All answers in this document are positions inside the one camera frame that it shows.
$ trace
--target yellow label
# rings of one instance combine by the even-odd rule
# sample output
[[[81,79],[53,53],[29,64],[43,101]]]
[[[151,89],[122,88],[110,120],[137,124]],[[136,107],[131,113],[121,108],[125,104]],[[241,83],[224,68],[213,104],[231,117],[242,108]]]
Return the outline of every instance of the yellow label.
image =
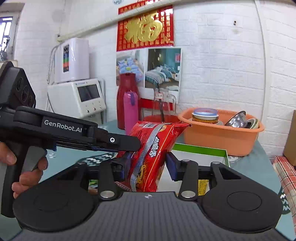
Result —
[[[205,195],[209,180],[198,180],[198,196]]]

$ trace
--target finger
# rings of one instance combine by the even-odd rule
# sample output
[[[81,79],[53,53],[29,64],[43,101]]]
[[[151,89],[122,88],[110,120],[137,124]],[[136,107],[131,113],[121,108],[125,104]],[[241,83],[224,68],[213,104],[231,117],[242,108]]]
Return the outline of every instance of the finger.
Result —
[[[16,199],[18,197],[19,194],[17,194],[16,192],[13,193],[13,197]]]
[[[89,194],[98,195],[98,189],[89,187]]]
[[[7,165],[13,165],[17,161],[16,156],[6,146],[4,142],[0,142],[0,162],[6,163]]]
[[[38,162],[38,168],[39,170],[46,170],[48,167],[48,161],[46,159],[46,157],[43,157],[39,162]]]
[[[30,186],[22,185],[19,182],[13,183],[11,189],[16,192],[17,194],[20,194],[26,190],[28,190]]]
[[[42,177],[43,171],[35,169],[32,172],[24,172],[20,175],[20,183],[22,185],[37,185]]]

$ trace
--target stainless steel bowl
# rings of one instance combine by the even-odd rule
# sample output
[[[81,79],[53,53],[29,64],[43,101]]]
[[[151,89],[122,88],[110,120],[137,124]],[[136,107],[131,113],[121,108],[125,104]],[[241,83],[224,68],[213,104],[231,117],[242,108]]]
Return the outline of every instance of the stainless steel bowl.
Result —
[[[245,128],[248,122],[246,119],[246,112],[238,112],[234,117],[232,117],[225,125],[237,128]]]

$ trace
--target teal tablecloth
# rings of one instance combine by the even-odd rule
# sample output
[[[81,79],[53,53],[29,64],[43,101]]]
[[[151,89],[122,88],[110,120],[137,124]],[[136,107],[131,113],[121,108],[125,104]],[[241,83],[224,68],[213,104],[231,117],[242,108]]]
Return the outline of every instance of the teal tablecloth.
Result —
[[[109,122],[105,128],[109,132],[124,134],[123,130],[117,128],[117,121]],[[177,143],[184,143],[183,136],[177,139]],[[59,148],[56,152],[48,151],[48,169],[44,171],[41,181],[73,165],[77,160],[85,157],[98,155],[100,152],[81,151],[67,148]],[[242,158],[230,162],[230,166],[243,175],[261,183],[276,193],[279,193],[281,183],[260,143],[256,141],[252,152]],[[288,239],[294,240],[294,226],[291,213],[282,215],[276,229]],[[16,219],[0,216],[0,237],[9,240],[20,231]]]

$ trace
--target cable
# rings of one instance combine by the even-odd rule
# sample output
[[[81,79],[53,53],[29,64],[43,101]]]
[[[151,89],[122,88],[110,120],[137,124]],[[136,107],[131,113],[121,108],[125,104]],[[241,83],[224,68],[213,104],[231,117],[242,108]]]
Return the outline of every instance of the cable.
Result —
[[[54,84],[54,81],[53,81],[52,84],[50,83],[50,76],[51,76],[51,73],[52,73],[52,65],[54,63],[55,54],[56,54],[56,51],[57,51],[57,49],[58,49],[59,46],[60,46],[60,44],[54,46],[52,48],[51,52],[50,52],[48,69],[47,69],[47,77],[46,77],[46,81],[47,81],[47,84],[48,85],[53,85]],[[46,106],[45,106],[45,110],[46,111],[48,110],[48,104],[50,105],[50,107],[51,107],[51,109],[52,109],[52,111],[54,113],[54,110],[53,110],[52,105],[51,105],[50,100],[49,100],[49,95],[47,93],[47,100],[46,100]]]
[[[54,112],[54,109],[52,108],[52,104],[50,103],[50,99],[49,99],[48,93],[47,93],[47,100],[48,100],[48,103],[50,105],[50,108],[52,109],[52,112],[55,113]]]

